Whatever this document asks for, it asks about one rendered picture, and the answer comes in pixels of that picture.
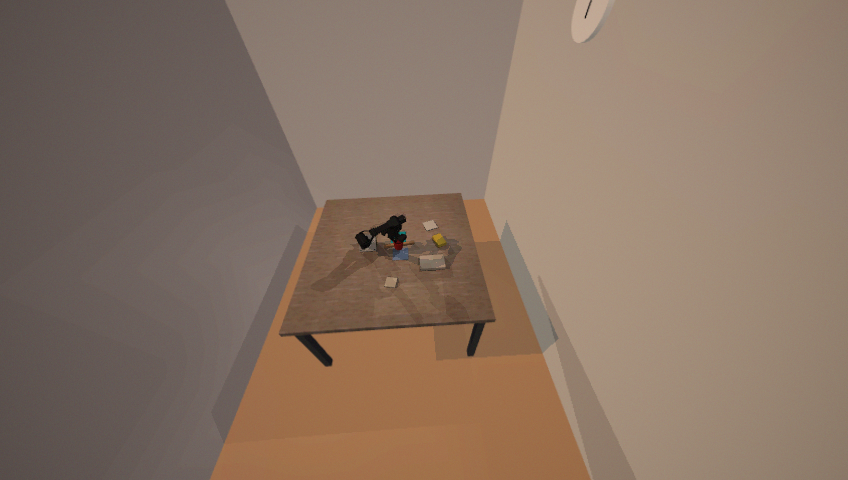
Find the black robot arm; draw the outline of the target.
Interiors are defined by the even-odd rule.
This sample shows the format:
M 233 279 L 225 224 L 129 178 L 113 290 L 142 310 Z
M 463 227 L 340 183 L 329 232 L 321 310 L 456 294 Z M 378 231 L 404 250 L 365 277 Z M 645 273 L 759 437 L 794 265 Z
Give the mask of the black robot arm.
M 400 230 L 402 230 L 401 224 L 403 224 L 405 222 L 406 222 L 406 217 L 404 215 L 401 215 L 399 217 L 394 215 L 394 216 L 391 216 L 390 219 L 386 223 L 384 223 L 384 224 L 382 224 L 382 225 L 380 225 L 376 228 L 372 228 L 372 229 L 368 230 L 370 232 L 371 236 L 372 236 L 371 239 L 369 239 L 367 237 L 367 235 L 366 236 L 364 235 L 364 233 L 363 233 L 364 231 L 361 231 L 360 233 L 358 233 L 355 236 L 355 238 L 358 241 L 359 245 L 361 246 L 362 250 L 364 250 L 366 248 L 369 248 L 371 241 L 373 240 L 373 238 L 375 236 L 377 236 L 379 233 L 381 233 L 381 232 L 383 232 L 387 229 L 395 230 L 398 227 L 397 231 L 399 233 Z

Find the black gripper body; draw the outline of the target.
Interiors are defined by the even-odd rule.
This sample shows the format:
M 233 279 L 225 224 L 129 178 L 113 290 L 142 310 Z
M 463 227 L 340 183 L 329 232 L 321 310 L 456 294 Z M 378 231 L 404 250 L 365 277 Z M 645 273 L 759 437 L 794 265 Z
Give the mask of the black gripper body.
M 381 235 L 385 236 L 385 235 L 386 235 L 386 233 L 387 233 L 387 234 L 388 234 L 388 237 L 395 237 L 395 239 L 398 239 L 398 241 L 400 241 L 400 242 L 404 242 L 404 241 L 405 241 L 405 239 L 407 238 L 407 235 L 405 235 L 405 234 L 401 234 L 401 235 L 400 235 L 400 234 L 398 233 L 397 229 L 398 229 L 398 227 L 397 227 L 395 230 L 389 230 L 389 229 L 387 229 L 387 230 L 385 230 L 385 231 L 381 232 Z

